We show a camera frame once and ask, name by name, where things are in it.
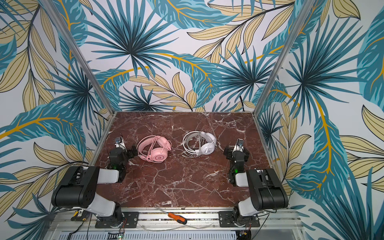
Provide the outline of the pink headphones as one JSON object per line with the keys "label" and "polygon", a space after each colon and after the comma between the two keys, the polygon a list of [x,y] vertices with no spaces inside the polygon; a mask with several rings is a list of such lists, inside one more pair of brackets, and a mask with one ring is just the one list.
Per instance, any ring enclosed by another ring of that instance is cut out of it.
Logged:
{"label": "pink headphones", "polygon": [[144,161],[160,164],[168,157],[172,150],[172,143],[162,136],[147,136],[137,146],[138,157]]}

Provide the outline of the white headphones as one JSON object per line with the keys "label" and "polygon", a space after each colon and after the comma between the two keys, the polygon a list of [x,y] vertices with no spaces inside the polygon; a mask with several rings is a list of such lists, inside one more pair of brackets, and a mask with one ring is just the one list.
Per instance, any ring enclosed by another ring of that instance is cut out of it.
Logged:
{"label": "white headphones", "polygon": [[[196,140],[197,145],[195,149],[190,146],[190,141]],[[188,132],[183,138],[183,147],[187,154],[198,157],[201,155],[210,155],[216,149],[217,139],[211,133],[203,131]]]}

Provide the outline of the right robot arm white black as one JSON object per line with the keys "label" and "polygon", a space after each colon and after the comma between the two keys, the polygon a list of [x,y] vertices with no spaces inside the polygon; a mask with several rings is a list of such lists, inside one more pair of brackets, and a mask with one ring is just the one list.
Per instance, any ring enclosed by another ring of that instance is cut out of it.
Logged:
{"label": "right robot arm white black", "polygon": [[258,227],[260,216],[288,206],[288,196],[274,169],[245,170],[250,153],[243,145],[226,147],[224,155],[230,161],[229,183],[248,189],[250,196],[238,202],[231,211],[219,212],[222,228]]}

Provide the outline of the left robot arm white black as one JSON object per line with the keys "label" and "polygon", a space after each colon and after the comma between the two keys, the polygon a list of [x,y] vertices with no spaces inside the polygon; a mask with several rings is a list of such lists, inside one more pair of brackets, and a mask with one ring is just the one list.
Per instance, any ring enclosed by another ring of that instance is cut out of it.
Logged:
{"label": "left robot arm white black", "polygon": [[97,186],[122,183],[126,176],[125,164],[137,155],[136,146],[127,150],[117,145],[109,153],[110,163],[106,169],[97,166],[70,167],[54,190],[52,205],[95,215],[97,229],[135,229],[139,213],[123,212],[119,203],[97,194]]}

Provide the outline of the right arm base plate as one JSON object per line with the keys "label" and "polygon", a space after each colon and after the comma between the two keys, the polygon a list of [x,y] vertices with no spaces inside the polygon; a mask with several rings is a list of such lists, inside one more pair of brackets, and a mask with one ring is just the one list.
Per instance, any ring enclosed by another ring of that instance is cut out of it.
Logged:
{"label": "right arm base plate", "polygon": [[260,222],[257,216],[244,217],[235,209],[232,211],[220,211],[219,223],[221,228],[241,228],[241,227],[259,227]]}

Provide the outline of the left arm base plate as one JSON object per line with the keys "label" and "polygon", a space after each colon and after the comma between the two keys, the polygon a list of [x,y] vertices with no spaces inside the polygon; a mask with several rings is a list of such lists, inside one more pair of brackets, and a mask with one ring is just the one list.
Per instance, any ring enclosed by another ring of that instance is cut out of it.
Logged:
{"label": "left arm base plate", "polygon": [[122,212],[117,216],[97,217],[96,229],[135,229],[139,219],[139,212]]}

